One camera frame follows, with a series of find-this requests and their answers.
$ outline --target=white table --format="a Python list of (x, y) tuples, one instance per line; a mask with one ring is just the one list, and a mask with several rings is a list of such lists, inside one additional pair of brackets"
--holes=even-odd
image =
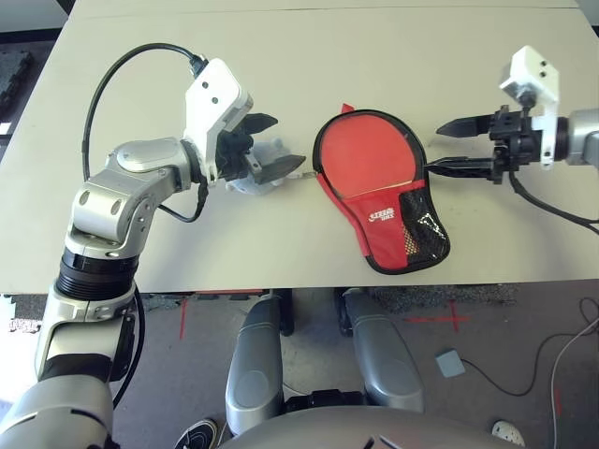
[[(317, 131), (342, 102), (400, 117), (430, 160), (490, 155), (486, 138), (454, 140), (434, 131), (509, 102), (498, 79), (524, 44), (560, 70), (562, 115), (599, 103), (599, 40), (574, 0), (80, 0), (0, 165), (0, 291), (44, 292), (56, 276), (81, 183), (80, 139), (92, 92), (112, 62), (151, 41), (224, 59), (254, 97), (254, 111), (280, 121), (263, 138), (279, 136), (307, 155), (305, 170)], [(180, 55), (156, 51), (128, 63), (96, 114), (92, 171), (122, 142), (180, 136), (190, 82)], [(557, 207), (598, 213), (591, 167), (526, 167), (520, 179)], [(317, 182), (306, 180), (262, 197), (220, 185), (194, 224), (157, 212), (137, 280), (143, 291), (187, 291), (599, 277), (599, 239), (529, 205), (507, 182), (431, 176), (431, 191), (452, 244), (434, 268), (401, 276), (373, 271), (352, 227)], [(195, 194), (168, 204), (192, 210)]]

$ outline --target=shoe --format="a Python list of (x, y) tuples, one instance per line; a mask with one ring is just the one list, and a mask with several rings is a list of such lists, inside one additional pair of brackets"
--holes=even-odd
[(218, 427), (211, 419), (202, 419), (188, 428), (175, 444), (175, 449), (213, 449)]
[(497, 421), (495, 424), (493, 424), (490, 434), (494, 437), (506, 440), (507, 442), (512, 442), (516, 446), (524, 447), (526, 445), (520, 431), (516, 428), (516, 426), (508, 423), (507, 421)]

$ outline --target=black cable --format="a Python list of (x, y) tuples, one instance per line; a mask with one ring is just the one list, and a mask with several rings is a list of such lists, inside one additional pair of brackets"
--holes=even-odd
[(565, 219), (569, 222), (572, 222), (575, 225), (585, 227), (585, 228), (589, 229), (591, 232), (593, 232), (599, 236), (599, 228), (592, 226), (593, 224), (598, 224), (599, 219), (591, 220), (589, 218), (579, 217), (572, 213), (568, 213), (564, 210), (557, 209), (557, 208), (541, 201), (537, 197), (532, 196), (524, 188), (524, 186), (520, 183), (518, 178), (516, 178), (516, 174), (512, 170), (510, 170), (510, 172), (509, 172), (509, 182), (512, 185), (512, 188), (514, 189), (514, 192), (516, 194), (522, 196), (525, 200), (527, 200), (531, 204), (534, 204), (537, 208), (540, 208), (540, 209), (544, 210), (545, 212), (553, 213), (554, 215), (562, 217), (563, 219)]
[(208, 197), (208, 181), (203, 176), (199, 182), (199, 186), (197, 187), (197, 204), (196, 211), (191, 217), (184, 217), (179, 212), (174, 211), (171, 208), (161, 204), (158, 206), (160, 210), (163, 210), (167, 214), (176, 218), (177, 220), (181, 220), (184, 223), (193, 223), (199, 217), (200, 213), (204, 209), (204, 204), (206, 204), (206, 198)]
[[(530, 110), (531, 110), (530, 108), (522, 109), (522, 121), (525, 124), (525, 126), (527, 127), (526, 132), (528, 133), (529, 136), (531, 136), (533, 138), (535, 144), (540, 148), (541, 144), (538, 142), (538, 139), (536, 138), (536, 134), (534, 133), (533, 129), (531, 128), (531, 121), (528, 120)], [(524, 188), (524, 186), (520, 183), (518, 178), (516, 178), (516, 174), (514, 173), (514, 171), (512, 169), (510, 169), (508, 176), (509, 176), (509, 183), (511, 184), (512, 188), (514, 189), (514, 192), (516, 194), (522, 196), (529, 203), (535, 205), (537, 208), (544, 210), (545, 212), (553, 213), (554, 215), (562, 217), (563, 219), (568, 220), (569, 222), (572, 222), (575, 225), (585, 227), (585, 228), (591, 230), (591, 232), (593, 232), (599, 236), (599, 228), (592, 226), (594, 224), (599, 224), (599, 219), (592, 220), (589, 218), (579, 217), (572, 213), (569, 213), (564, 210), (553, 207), (550, 204), (548, 204), (544, 201), (541, 201), (536, 196), (531, 195), (530, 192), (528, 190), (526, 190)]]
[(131, 366), (129, 367), (129, 371), (124, 376), (123, 383), (119, 388), (116, 396), (112, 400), (112, 408), (116, 409), (119, 402), (123, 398), (124, 392), (127, 387), (131, 383), (131, 379), (133, 379), (133, 375), (135, 374), (136, 369), (138, 368), (139, 359), (141, 358), (141, 350), (143, 349), (143, 342), (146, 337), (146, 315), (145, 310), (143, 309), (143, 302), (141, 301), (141, 294), (137, 287), (135, 287), (135, 293), (133, 294), (133, 298), (135, 299), (135, 304), (138, 309), (138, 319), (139, 319), (139, 337), (138, 337), (138, 345), (135, 348), (135, 354), (133, 355), (133, 359), (131, 360)]
[[(176, 51), (183, 56), (186, 56), (189, 59), (189, 64), (191, 65), (192, 72), (196, 77), (199, 72), (204, 68), (207, 64), (204, 59), (192, 53), (191, 51), (180, 47), (178, 45), (173, 44), (165, 44), (165, 43), (153, 43), (153, 44), (145, 44), (140, 45), (139, 47), (134, 48), (131, 51), (128, 51), (123, 56), (121, 56), (106, 72), (102, 80), (99, 82), (97, 87), (95, 88), (94, 96), (92, 97), (92, 102), (90, 103), (90, 107), (87, 111), (87, 117), (85, 119), (85, 125), (83, 127), (83, 140), (81, 141), (81, 156), (82, 156), (82, 167), (83, 167), (83, 180), (87, 181), (90, 178), (90, 135), (92, 133), (92, 123), (94, 122), (95, 110), (97, 109), (97, 105), (100, 101), (100, 97), (104, 93), (106, 86), (108, 86), (109, 81), (112, 79), (114, 74), (121, 68), (127, 61), (130, 61), (135, 56), (144, 53), (145, 51), (150, 50), (168, 50), (168, 51)], [(181, 220), (185, 223), (194, 222), (199, 214), (202, 211), (203, 203), (200, 204), (200, 199), (204, 195), (203, 188), (199, 187), (197, 190), (198, 203), (196, 206), (196, 212), (192, 217), (184, 217), (180, 213), (168, 208), (167, 206), (160, 205), (158, 208), (168, 213), (172, 217)]]
[[(599, 316), (599, 302), (597, 302), (592, 297), (583, 297), (578, 302), (578, 310), (580, 311), (580, 314), (582, 315), (583, 319), (586, 321), (587, 325), (589, 325), (592, 321), (594, 321), (594, 319), (590, 319), (587, 316), (587, 314), (584, 312), (583, 304), (584, 304), (585, 301), (590, 301), (594, 305), (594, 307), (597, 309), (597, 315), (598, 316)], [(595, 326), (593, 329), (591, 329), (587, 333), (582, 334), (582, 337), (587, 337), (589, 335), (596, 334), (596, 333), (599, 333), (599, 326)], [(575, 337), (576, 335), (577, 335), (577, 333), (557, 333), (557, 334), (549, 335), (543, 341), (541, 341), (541, 344), (539, 344), (539, 347), (536, 350), (536, 355), (534, 357), (533, 378), (531, 379), (531, 382), (530, 382), (529, 386), (527, 388), (525, 388), (524, 390), (520, 391), (520, 392), (509, 391), (509, 390), (501, 387), (495, 381), (493, 381), (489, 377), (489, 375), (485, 371), (483, 371), (480, 367), (478, 367), (474, 362), (471, 362), (470, 360), (468, 360), (466, 358), (462, 358), (461, 362), (464, 363), (464, 364), (466, 364), (466, 365), (469, 365), (470, 367), (472, 367), (475, 370), (477, 370), (487, 381), (489, 381), (489, 383), (491, 385), (493, 385), (495, 388), (497, 388), (502, 393), (505, 393), (508, 396), (513, 396), (515, 398), (521, 398), (523, 396), (527, 396), (531, 391), (533, 391), (534, 385), (536, 384), (536, 376), (538, 374), (539, 358), (540, 358), (540, 355), (541, 355), (541, 351), (543, 350), (543, 348), (545, 347), (545, 345), (550, 340), (553, 340), (553, 339), (555, 339), (557, 337)]]

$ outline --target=black mesh pocket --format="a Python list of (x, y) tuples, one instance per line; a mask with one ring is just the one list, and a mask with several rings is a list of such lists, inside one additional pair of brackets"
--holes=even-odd
[(408, 266), (430, 266), (449, 253), (449, 238), (432, 207), (427, 189), (400, 195), (405, 250)]

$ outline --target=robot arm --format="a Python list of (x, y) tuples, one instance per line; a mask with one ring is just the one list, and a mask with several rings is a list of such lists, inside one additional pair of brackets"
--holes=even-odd
[[(252, 98), (223, 61), (205, 62), (185, 99), (183, 139), (119, 146), (77, 193), (39, 333), (38, 383), (0, 424), (3, 449), (118, 447), (111, 439), (109, 384), (130, 370), (139, 294), (133, 278), (156, 209), (192, 183), (199, 184), (200, 211), (218, 178), (261, 169), (287, 174), (277, 161), (274, 169), (254, 166), (249, 134), (276, 120), (246, 117)], [(285, 161), (285, 171), (304, 160), (294, 157), (294, 164)]]
[[(516, 100), (522, 111), (501, 106), (494, 114), (464, 117), (441, 126), (437, 134), (469, 138), (489, 134), (494, 141), (489, 158), (444, 157), (427, 164), (439, 175), (455, 178), (487, 178), (502, 183), (505, 172), (539, 162), (551, 169), (554, 161), (592, 165), (599, 169), (599, 109), (558, 117), (559, 73), (541, 54), (525, 46), (512, 57), (499, 86)], [(531, 117), (534, 106), (543, 114)]]

